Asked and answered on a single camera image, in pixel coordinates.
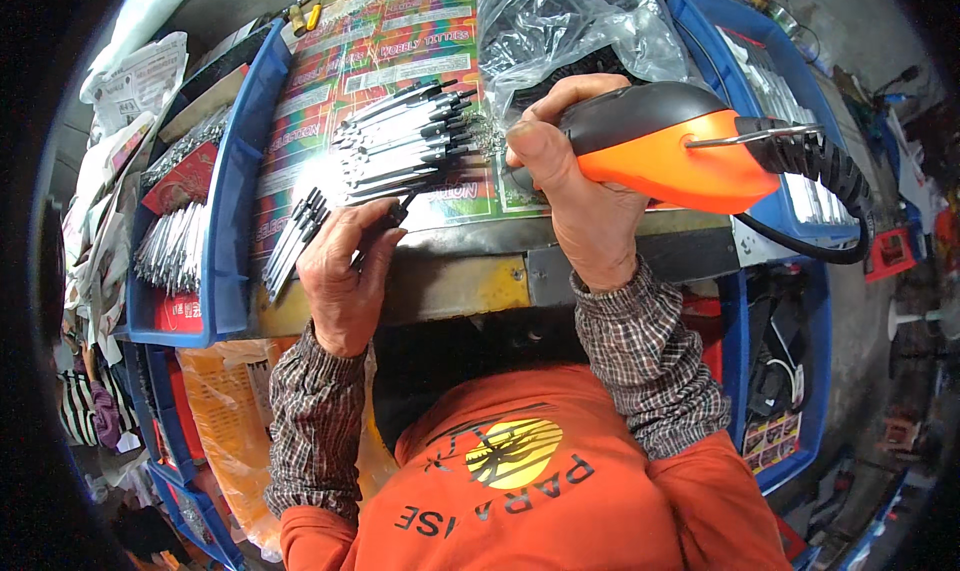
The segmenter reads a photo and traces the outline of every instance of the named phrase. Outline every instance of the right hand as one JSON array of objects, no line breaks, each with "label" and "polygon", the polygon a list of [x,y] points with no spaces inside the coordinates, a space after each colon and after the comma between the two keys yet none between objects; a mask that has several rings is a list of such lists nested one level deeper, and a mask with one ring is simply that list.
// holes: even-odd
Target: right hand
[{"label": "right hand", "polygon": [[552,123],[571,104],[628,85],[615,74],[566,77],[507,132],[507,164],[530,170],[550,201],[559,247],[594,293],[622,288],[637,271],[634,233],[650,198],[586,179],[570,141]]}]

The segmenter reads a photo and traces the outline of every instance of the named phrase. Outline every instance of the yellow sun graphic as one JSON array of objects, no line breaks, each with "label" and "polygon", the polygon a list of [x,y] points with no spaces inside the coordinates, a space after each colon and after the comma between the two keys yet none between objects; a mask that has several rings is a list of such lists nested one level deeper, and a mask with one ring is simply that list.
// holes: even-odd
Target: yellow sun graphic
[{"label": "yellow sun graphic", "polygon": [[497,423],[466,453],[466,468],[473,481],[488,487],[520,487],[546,469],[563,437],[564,430],[545,419]]}]

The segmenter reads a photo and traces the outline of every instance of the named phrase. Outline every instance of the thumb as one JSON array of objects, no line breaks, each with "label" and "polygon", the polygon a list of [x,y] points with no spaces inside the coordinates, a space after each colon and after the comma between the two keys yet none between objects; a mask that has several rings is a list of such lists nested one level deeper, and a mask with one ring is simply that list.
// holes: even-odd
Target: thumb
[{"label": "thumb", "polygon": [[587,180],[580,172],[570,141],[557,127],[542,121],[521,121],[506,137],[510,151],[555,204],[582,193]]},{"label": "thumb", "polygon": [[394,258],[397,243],[407,235],[406,229],[390,229],[370,247],[363,262],[360,273],[360,289],[371,296],[383,291],[387,280],[387,271],[390,270],[390,261]]}]

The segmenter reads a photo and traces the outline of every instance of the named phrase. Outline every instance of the paper sheet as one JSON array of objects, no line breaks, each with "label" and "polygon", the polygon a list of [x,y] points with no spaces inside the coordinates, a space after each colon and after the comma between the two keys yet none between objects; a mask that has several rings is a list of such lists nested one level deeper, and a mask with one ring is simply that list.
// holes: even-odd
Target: paper sheet
[{"label": "paper sheet", "polygon": [[123,60],[116,71],[94,80],[93,111],[103,134],[110,136],[143,112],[159,116],[184,82],[186,33],[171,33]]}]

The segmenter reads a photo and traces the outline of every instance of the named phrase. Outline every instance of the checkered sleeve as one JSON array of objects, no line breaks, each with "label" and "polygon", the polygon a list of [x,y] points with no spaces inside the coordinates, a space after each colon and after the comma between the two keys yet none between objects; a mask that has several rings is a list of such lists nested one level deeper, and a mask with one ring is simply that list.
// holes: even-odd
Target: checkered sleeve
[{"label": "checkered sleeve", "polygon": [[576,273],[570,283],[590,368],[648,457],[672,457],[726,428],[730,399],[700,360],[700,335],[680,321],[677,289],[655,279],[641,257],[617,291],[590,293]]},{"label": "checkered sleeve", "polygon": [[290,506],[314,505],[356,525],[365,357],[343,359],[324,350],[311,320],[273,368],[270,484],[263,499],[278,518]]}]

